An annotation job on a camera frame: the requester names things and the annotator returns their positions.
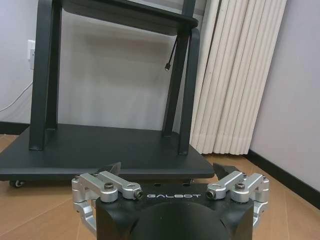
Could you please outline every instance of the baseboard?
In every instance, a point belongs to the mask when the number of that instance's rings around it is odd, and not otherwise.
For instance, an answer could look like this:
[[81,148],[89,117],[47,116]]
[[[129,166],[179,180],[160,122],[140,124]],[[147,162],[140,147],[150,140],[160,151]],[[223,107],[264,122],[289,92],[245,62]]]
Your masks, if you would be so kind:
[[313,206],[320,209],[320,192],[312,186],[309,186],[252,150],[249,150],[248,154],[243,156],[254,165],[277,179],[287,188],[298,194],[300,197],[311,203]]
[[27,127],[28,123],[0,121],[0,134],[20,135]]

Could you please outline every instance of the black base platform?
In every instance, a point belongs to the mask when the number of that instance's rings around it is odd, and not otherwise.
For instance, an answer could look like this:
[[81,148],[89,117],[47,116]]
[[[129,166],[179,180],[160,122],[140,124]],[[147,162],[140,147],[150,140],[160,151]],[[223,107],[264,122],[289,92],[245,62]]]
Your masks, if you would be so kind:
[[0,180],[68,180],[116,162],[130,180],[211,178],[212,166],[192,146],[178,155],[178,139],[175,132],[59,124],[35,151],[28,150],[27,128],[0,154]]

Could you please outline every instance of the bolt head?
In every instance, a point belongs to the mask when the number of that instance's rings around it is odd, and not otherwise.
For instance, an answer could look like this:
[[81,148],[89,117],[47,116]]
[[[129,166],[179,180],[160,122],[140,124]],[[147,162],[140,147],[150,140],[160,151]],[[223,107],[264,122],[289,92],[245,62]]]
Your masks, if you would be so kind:
[[104,190],[114,189],[114,184],[112,182],[107,182],[104,184]]
[[237,183],[234,187],[237,190],[244,190],[246,188],[246,186],[242,182]]
[[216,193],[215,193],[214,191],[207,191],[207,192],[206,192],[206,197],[207,197],[208,199],[214,199],[215,196],[216,196]]
[[139,190],[139,191],[136,191],[136,192],[135,192],[134,197],[135,197],[136,199],[140,200],[140,199],[142,199],[143,195],[144,195],[144,192],[141,191],[141,190]]

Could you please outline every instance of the white cable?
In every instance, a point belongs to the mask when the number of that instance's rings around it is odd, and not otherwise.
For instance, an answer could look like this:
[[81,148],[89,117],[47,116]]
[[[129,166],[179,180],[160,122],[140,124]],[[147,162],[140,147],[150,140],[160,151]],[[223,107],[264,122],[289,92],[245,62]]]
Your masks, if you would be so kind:
[[0,112],[7,110],[8,108],[10,108],[16,101],[18,101],[18,99],[22,96],[22,94],[25,93],[25,91],[28,90],[28,88],[30,88],[30,86],[32,85],[33,82],[30,82],[29,85],[20,93],[20,95],[12,102],[10,103],[8,106],[6,106],[5,108],[0,109]]

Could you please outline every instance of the black cable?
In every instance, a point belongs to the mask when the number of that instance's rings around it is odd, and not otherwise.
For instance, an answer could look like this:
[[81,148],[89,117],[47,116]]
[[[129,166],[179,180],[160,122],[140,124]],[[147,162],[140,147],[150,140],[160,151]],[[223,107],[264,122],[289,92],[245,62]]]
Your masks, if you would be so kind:
[[173,44],[173,47],[172,47],[172,51],[171,51],[171,54],[170,54],[170,58],[169,58],[169,61],[166,63],[164,69],[168,72],[170,67],[171,67],[171,59],[172,59],[172,56],[174,55],[174,51],[175,51],[175,48],[176,48],[176,45],[177,45],[177,39],[178,37],[175,38],[175,41],[174,41],[174,44]]

